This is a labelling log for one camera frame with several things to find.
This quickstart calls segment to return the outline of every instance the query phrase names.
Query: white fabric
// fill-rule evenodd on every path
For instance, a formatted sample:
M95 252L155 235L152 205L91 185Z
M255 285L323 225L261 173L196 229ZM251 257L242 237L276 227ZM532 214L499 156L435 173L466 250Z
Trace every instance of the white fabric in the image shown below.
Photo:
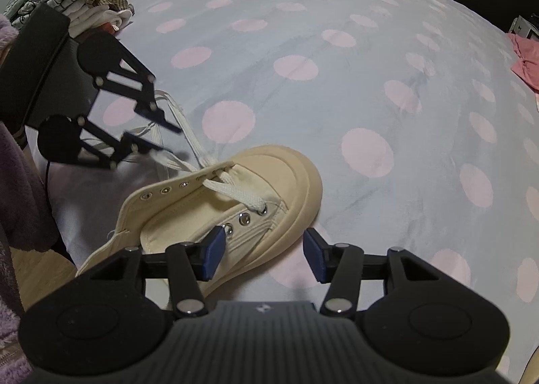
M109 9L103 12L102 18L95 22L92 27L97 28L108 22L120 30L127 26L131 17L133 17L133 13L131 13L130 9L125 9L123 11L113 11Z
M69 5L68 8L66 8L66 10L62 14L64 16L69 17L71 14L76 13L77 11L79 11L84 5L87 5L88 8L90 7L86 3L86 0L76 0L74 3Z
M90 8L86 13L71 21L68 29L70 37L75 38L87 29L92 28L101 19L103 12L106 10L108 10L108 5L99 5Z

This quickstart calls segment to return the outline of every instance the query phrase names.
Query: blue gripper pad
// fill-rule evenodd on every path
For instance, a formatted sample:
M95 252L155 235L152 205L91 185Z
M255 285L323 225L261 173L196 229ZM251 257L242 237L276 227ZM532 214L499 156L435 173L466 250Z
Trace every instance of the blue gripper pad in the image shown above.
M204 264L202 265L202 276L203 281L209 281L214 277L215 271L221 262L223 255L225 254L226 248L226 233L223 228L216 230L214 228L210 231L209 234L214 233L215 237L208 245L206 249L206 258Z
M303 245L305 258L311 267L314 277L318 282L326 284L328 282L327 268L325 267L323 250L317 244L309 230L304 232Z

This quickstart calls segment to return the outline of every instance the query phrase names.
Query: folded clothes stack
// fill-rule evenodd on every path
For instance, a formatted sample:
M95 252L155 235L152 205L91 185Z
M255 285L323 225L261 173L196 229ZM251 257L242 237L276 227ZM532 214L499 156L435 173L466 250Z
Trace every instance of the folded clothes stack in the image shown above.
M40 3L69 17L72 38L104 24L110 24L117 32L126 27L135 14L133 5L127 0L10 0L4 16L15 29L21 29Z

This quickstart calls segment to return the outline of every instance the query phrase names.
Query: light blue bedsheet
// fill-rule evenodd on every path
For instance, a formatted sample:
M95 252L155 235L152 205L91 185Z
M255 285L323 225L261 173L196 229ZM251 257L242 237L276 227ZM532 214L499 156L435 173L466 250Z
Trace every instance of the light blue bedsheet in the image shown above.
M519 379L539 342L539 114L501 30L452 0L129 1L121 42L217 158L265 143L307 155L323 178L322 234L373 254L405 247L496 303L511 325L500 371ZM92 119L120 134L146 123L131 109L102 95ZM182 136L163 134L193 160ZM149 163L53 164L77 264L156 179ZM297 245L213 298L319 304L326 288ZM381 295L366 283L360 305Z

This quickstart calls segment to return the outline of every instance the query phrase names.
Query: wooden floor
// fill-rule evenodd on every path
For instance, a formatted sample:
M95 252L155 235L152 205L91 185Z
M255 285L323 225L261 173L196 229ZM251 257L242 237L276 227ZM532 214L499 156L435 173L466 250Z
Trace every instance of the wooden floor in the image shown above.
M24 309L75 277L75 266L52 250L39 253L12 248L11 255Z

